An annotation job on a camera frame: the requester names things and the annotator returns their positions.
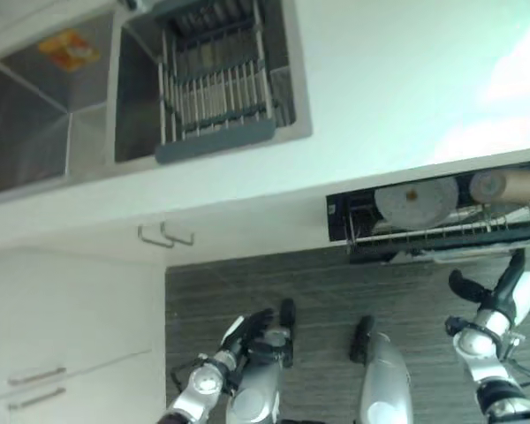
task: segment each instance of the cable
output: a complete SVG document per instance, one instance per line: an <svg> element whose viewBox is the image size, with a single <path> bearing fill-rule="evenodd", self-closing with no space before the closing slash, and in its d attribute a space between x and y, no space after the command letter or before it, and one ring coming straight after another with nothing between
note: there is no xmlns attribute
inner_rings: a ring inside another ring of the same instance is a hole
<svg viewBox="0 0 530 424"><path fill-rule="evenodd" d="M173 381L173 384L175 384L175 387L177 388L178 393L183 391L183 383L178 379L177 372L182 371L183 369L189 368L189 367L195 367L202 364L204 361L203 358L196 358L194 360L189 360L188 362L185 362L184 364L177 365L176 367L173 367L170 369L170 378Z"/></svg>
<svg viewBox="0 0 530 424"><path fill-rule="evenodd" d="M530 378L530 368L527 368L527 367L524 367L522 365L519 364L518 361L516 361L514 358L509 358L506 360L509 364L512 365L512 367L519 371L522 375L525 375L526 377ZM525 388L525 387L528 387L530 386L530 381L528 382L523 382L520 384L520 387L522 388Z"/></svg>
<svg viewBox="0 0 530 424"><path fill-rule="evenodd" d="M451 337L455 336L463 329L473 329L489 337L491 339L491 342L493 342L493 344L495 345L496 356L499 359L501 358L501 351L503 349L503 341L495 332L491 331L487 327L483 327L482 325L476 324L474 322L470 322L459 316L450 316L445 321L445 331Z"/></svg>

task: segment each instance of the dish drying rack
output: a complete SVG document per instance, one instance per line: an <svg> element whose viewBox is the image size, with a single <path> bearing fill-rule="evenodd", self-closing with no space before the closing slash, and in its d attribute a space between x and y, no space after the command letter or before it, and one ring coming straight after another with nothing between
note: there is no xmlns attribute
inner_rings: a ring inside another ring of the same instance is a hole
<svg viewBox="0 0 530 424"><path fill-rule="evenodd" d="M192 156L193 139L199 154L271 139L287 113L273 102L258 1L211 2L163 27L157 161Z"/></svg>
<svg viewBox="0 0 530 424"><path fill-rule="evenodd" d="M422 258L450 249L530 246L530 204L474 204L467 188L472 175L457 176L458 208L426 230L403 230L385 221L375 205L375 189L329 196L330 240L347 240L352 262L390 261L398 253Z"/></svg>

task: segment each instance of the sink basin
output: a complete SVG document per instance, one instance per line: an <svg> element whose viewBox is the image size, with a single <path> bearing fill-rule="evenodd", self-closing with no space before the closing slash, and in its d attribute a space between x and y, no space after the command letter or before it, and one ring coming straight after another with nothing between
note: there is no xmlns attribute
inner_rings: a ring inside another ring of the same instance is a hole
<svg viewBox="0 0 530 424"><path fill-rule="evenodd" d="M283 2L186 3L160 2L122 28L116 163L240 148L296 121Z"/></svg>
<svg viewBox="0 0 530 424"><path fill-rule="evenodd" d="M107 12L0 57L0 193L102 161L88 153L106 132L112 21ZM63 37L91 60L75 68Z"/></svg>

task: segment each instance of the drawer handle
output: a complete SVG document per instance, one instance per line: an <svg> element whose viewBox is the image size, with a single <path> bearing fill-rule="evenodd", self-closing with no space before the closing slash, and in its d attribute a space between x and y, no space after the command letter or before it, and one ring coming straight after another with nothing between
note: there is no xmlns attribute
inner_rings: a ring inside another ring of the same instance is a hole
<svg viewBox="0 0 530 424"><path fill-rule="evenodd" d="M47 371L45 373L37 374L37 375L30 375L29 377L24 378L9 378L8 383L11 386L20 386L22 384L29 384L31 382L39 382L40 380L43 380L45 378L54 377L55 375L64 374L67 372L67 368L65 367L59 367L57 369L53 369L51 371Z"/></svg>
<svg viewBox="0 0 530 424"><path fill-rule="evenodd" d="M55 391L52 391L51 393L47 393L45 395L34 397L33 399L28 399L28 400L25 400L23 402L19 402L18 404L8 404L8 410L9 411L19 411L19 410L25 409L25 408L27 408L29 406L32 406L32 405L35 405L35 404L39 404L40 402L44 402L46 400L49 400L49 399L52 399L52 398L56 398L57 396L62 395L66 391L67 391L67 389L59 387L58 389L56 389Z"/></svg>
<svg viewBox="0 0 530 424"><path fill-rule="evenodd" d="M191 234L190 240L184 240L184 239L181 239L181 238L170 236L167 233L167 229L165 227L165 222L164 221L159 224L159 232L161 233L161 236L164 239L169 240L170 243L162 243L160 241L151 240L149 238L146 238L143 235L143 225L140 225L138 227L138 239L140 239L144 243L148 243L148 244L154 245L154 246L164 247L166 249L172 249L173 247L175 247L175 243L179 243L180 245L184 245L184 246L194 246L194 234L193 233Z"/></svg>

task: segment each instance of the white countertop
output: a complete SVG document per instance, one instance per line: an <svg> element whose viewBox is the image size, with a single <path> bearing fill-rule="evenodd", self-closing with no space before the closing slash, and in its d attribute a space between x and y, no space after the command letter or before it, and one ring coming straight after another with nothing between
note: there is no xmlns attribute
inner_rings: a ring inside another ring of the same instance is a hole
<svg viewBox="0 0 530 424"><path fill-rule="evenodd" d="M0 51L101 3L65 0L0 34ZM530 6L296 4L310 138L2 203L0 246L211 204L230 208L290 192L320 201L328 193L530 160Z"/></svg>

